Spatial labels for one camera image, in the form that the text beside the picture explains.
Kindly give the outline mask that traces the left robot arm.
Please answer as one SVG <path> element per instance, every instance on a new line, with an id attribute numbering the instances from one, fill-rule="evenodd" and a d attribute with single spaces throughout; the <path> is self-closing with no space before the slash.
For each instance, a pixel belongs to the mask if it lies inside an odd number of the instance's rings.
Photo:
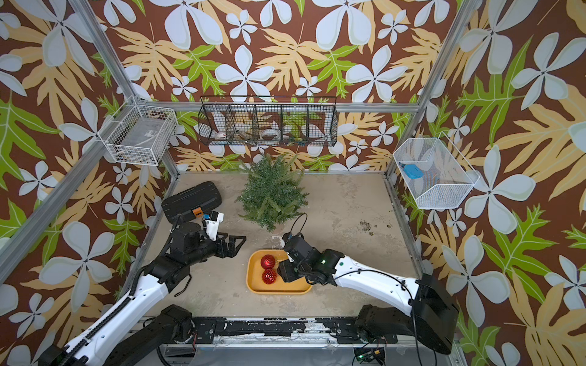
<path id="1" fill-rule="evenodd" d="M 192 314 L 171 305 L 136 333 L 131 330 L 157 303 L 170 294 L 193 265 L 211 257 L 235 257 L 245 236 L 218 232 L 217 221 L 175 224 L 160 254 L 142 267 L 131 287 L 110 310 L 64 347 L 50 346 L 40 365 L 135 365 L 173 340 L 190 339 Z"/>

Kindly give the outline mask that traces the white tape roll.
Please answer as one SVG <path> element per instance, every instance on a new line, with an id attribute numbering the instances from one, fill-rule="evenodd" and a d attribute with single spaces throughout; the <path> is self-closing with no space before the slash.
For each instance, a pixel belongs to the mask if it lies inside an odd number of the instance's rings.
<path id="1" fill-rule="evenodd" d="M 274 128 L 265 129 L 260 132 L 260 138 L 268 141 L 281 140 L 281 131 Z"/>

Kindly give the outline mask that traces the white mesh basket right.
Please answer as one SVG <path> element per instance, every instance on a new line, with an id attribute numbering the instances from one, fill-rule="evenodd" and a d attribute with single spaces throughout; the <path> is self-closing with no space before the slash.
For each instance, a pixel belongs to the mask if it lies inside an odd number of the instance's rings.
<path id="1" fill-rule="evenodd" d="M 416 206 L 421 210 L 458 208 L 478 184 L 481 175 L 456 144 L 442 133 L 439 137 L 412 137 L 404 141 L 393 157 Z M 410 179 L 402 166 L 417 165 L 424 173 Z"/>

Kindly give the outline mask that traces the small green christmas tree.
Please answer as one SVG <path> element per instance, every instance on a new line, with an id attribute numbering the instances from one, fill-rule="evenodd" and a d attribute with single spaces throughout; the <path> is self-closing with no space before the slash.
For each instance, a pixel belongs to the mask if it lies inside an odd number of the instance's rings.
<path id="1" fill-rule="evenodd" d="M 292 164 L 283 156 L 264 156 L 247 168 L 248 179 L 237 198 L 242 218 L 273 231 L 301 213 L 308 193 L 301 186 L 303 175 L 291 171 Z"/>

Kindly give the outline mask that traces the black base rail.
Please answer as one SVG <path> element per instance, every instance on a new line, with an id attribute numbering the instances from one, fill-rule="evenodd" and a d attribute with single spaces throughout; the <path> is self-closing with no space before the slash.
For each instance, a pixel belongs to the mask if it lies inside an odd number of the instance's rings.
<path id="1" fill-rule="evenodd" d="M 391 308 L 367 305 L 356 317 L 194 317 L 184 308 L 171 305 L 156 317 L 146 317 L 140 325 L 156 335 L 169 330 L 163 343 L 191 346 L 221 343 L 311 343 L 338 345 L 390 344 L 399 336 L 412 336 L 411 319 Z"/>

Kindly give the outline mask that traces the yellow plastic tray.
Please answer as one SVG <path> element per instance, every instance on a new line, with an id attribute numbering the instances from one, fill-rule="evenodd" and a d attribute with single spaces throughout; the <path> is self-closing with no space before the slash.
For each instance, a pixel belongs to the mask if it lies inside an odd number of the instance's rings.
<path id="1" fill-rule="evenodd" d="M 262 274 L 265 269 L 261 265 L 262 257 L 270 255 L 276 260 L 274 271 L 278 268 L 278 264 L 282 261 L 288 261 L 288 256 L 285 251 L 280 249 L 261 249 L 250 256 L 247 268 L 247 287 L 255 294 L 267 295 L 302 295 L 307 294 L 311 290 L 305 279 L 301 278 L 295 282 L 285 283 L 280 275 L 276 276 L 276 281 L 271 285 L 266 284 L 262 280 Z"/>

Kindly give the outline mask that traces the black plastic tool case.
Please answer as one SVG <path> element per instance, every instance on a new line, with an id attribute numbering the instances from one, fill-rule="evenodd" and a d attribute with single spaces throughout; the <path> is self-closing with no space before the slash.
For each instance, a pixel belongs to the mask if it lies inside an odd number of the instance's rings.
<path id="1" fill-rule="evenodd" d="M 163 200 L 162 209 L 167 220 L 174 224 L 178 218 L 192 221 L 203 214 L 210 214 L 220 207 L 221 193 L 211 181 L 205 181 Z"/>

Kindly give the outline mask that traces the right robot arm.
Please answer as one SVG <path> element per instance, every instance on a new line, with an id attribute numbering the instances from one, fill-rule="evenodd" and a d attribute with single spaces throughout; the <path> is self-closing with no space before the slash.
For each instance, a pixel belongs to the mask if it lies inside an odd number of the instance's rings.
<path id="1" fill-rule="evenodd" d="M 361 337 L 409 335 L 434 352 L 451 353 L 459 308 L 435 277 L 401 277 L 333 249 L 321 252 L 301 233 L 286 233 L 282 240 L 288 260 L 279 263 L 277 272 L 284 282 L 303 278 L 310 285 L 349 288 L 387 303 L 387 307 L 363 306 L 354 323 Z"/>

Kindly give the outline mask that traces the red ornament ball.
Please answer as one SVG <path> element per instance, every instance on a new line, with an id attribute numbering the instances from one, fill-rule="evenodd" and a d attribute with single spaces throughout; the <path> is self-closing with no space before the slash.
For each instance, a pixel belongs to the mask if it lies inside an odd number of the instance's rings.
<path id="1" fill-rule="evenodd" d="M 262 273 L 262 282 L 266 285 L 272 285 L 276 282 L 277 277 L 278 274 L 273 268 L 267 268 Z"/>
<path id="2" fill-rule="evenodd" d="M 260 259 L 261 267 L 265 270 L 273 269 L 276 266 L 276 259 L 272 255 L 265 255 Z"/>

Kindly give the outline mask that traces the blue object in basket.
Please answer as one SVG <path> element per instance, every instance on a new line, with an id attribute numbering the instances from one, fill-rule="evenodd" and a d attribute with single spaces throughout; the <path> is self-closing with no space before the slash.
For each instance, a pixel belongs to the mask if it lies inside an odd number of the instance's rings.
<path id="1" fill-rule="evenodd" d="M 403 172 L 410 179 L 419 179 L 424 176 L 423 171 L 415 164 L 407 164 L 402 166 Z"/>

